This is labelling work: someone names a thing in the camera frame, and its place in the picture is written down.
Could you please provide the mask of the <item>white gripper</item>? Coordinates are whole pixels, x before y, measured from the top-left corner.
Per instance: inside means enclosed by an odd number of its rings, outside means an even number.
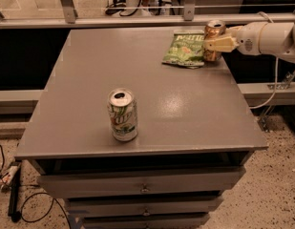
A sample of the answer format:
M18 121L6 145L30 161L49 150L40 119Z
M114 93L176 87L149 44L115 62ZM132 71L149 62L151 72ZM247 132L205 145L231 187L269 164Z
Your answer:
M229 27L225 30L227 35L205 39L203 46L214 52L232 52L238 47L242 54L260 55L263 53L262 32L266 25L267 22L252 22L243 27Z

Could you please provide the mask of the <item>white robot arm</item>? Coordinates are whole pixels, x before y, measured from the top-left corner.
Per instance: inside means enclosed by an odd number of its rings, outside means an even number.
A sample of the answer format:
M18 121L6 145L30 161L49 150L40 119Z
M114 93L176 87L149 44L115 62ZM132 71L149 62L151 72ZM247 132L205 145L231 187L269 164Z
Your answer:
M295 64L295 23L251 22L205 39L203 46L215 52L238 50L244 55L273 55Z

